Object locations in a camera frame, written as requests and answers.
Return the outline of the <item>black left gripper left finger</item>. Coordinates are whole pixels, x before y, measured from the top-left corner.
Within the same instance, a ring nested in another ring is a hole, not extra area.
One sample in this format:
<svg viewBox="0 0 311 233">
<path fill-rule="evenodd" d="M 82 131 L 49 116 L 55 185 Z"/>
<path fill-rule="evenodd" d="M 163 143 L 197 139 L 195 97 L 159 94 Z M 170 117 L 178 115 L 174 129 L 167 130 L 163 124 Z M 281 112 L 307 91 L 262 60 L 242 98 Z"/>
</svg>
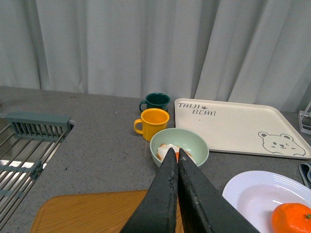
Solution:
<svg viewBox="0 0 311 233">
<path fill-rule="evenodd" d="M 144 199 L 130 216 L 122 233 L 173 233 L 176 228 L 178 165 L 170 148 Z"/>
</svg>

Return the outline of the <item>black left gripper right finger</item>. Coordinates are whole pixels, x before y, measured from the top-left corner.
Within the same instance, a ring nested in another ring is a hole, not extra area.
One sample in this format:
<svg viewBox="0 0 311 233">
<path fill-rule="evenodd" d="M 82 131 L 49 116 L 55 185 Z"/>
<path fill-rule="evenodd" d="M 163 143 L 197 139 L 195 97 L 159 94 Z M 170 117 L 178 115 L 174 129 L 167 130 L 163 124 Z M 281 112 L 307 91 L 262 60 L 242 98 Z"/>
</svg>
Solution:
<svg viewBox="0 0 311 233">
<path fill-rule="evenodd" d="M 257 233 L 184 150 L 179 150 L 178 201 L 186 233 Z"/>
</svg>

